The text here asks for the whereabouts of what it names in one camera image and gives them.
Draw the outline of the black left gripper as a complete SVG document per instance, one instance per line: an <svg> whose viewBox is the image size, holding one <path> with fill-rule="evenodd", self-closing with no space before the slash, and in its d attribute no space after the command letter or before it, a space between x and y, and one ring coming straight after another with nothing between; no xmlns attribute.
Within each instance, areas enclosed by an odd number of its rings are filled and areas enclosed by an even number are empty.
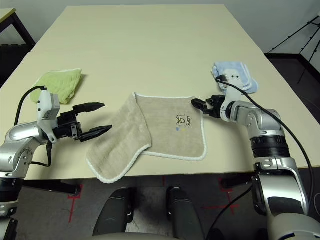
<svg viewBox="0 0 320 240"><path fill-rule="evenodd" d="M82 132L81 123L78 122L77 116L80 113L89 113L104 107L104 103L89 102L73 106L73 110L61 113L57 118L57 127L53 133L57 139L73 138L75 141L86 142L95 139L112 129L112 125L99 126L90 129L88 132Z"/></svg>

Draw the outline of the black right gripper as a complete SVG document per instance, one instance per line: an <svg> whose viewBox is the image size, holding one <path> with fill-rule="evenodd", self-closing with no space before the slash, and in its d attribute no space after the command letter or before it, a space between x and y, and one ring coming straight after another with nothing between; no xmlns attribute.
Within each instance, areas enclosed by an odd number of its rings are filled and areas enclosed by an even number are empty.
<svg viewBox="0 0 320 240"><path fill-rule="evenodd" d="M208 98L205 101L194 98L191 100L191 104L201 110L204 115L209 115L215 119L220 119L220 110L225 102L225 98L226 97L224 95L212 95L211 98Z"/></svg>

